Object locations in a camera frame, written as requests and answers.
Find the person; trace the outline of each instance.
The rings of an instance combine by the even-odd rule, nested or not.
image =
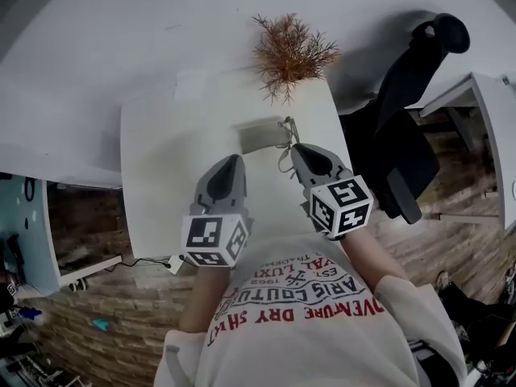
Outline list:
[[[360,228],[248,246],[230,276],[200,268],[154,386],[458,386],[464,356],[423,292]]]
[[[37,351],[33,343],[19,343],[19,338],[24,331],[22,326],[17,326],[7,337],[0,338],[0,358],[22,356]]]
[[[15,288],[14,293],[11,293],[10,287]],[[6,313],[8,310],[16,307],[16,304],[19,301],[29,298],[39,298],[42,296],[43,294],[32,285],[16,285],[13,274],[8,271],[0,271],[0,314]],[[19,313],[21,313],[23,317],[25,317],[25,314],[34,317],[35,312],[38,310],[32,310],[34,309],[19,308]]]
[[[516,306],[489,304],[468,298],[450,281],[447,271],[441,271],[435,282],[450,319],[468,334],[464,353],[478,365],[484,361],[493,373],[504,373],[516,365]]]

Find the white cube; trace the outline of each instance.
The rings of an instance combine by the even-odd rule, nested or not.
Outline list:
[[[372,201],[361,176],[341,179],[310,190],[310,217],[335,238],[367,225]]]
[[[234,267],[249,233],[240,214],[183,217],[181,249],[199,267]]]

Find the shoe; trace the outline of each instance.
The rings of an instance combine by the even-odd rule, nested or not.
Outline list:
[[[450,276],[447,271],[441,271],[435,280],[435,291],[440,293],[450,285]]]

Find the white sleeve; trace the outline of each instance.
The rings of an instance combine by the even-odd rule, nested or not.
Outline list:
[[[410,281],[386,276],[377,285],[375,297],[387,309],[403,330],[414,354],[418,344],[429,346],[451,366],[459,383],[467,371],[464,353],[443,304],[431,285],[415,287]]]
[[[206,333],[190,334],[172,330],[164,338],[163,356],[156,371],[154,387],[190,387],[201,357]]]

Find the brown dried branch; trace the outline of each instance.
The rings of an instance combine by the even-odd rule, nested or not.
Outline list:
[[[271,101],[283,97],[283,103],[290,103],[299,81],[323,77],[323,68],[339,55],[336,42],[326,43],[319,31],[311,34],[295,13],[274,20],[260,15],[253,19],[264,28],[254,53],[265,83],[262,89],[268,91],[265,98]]]

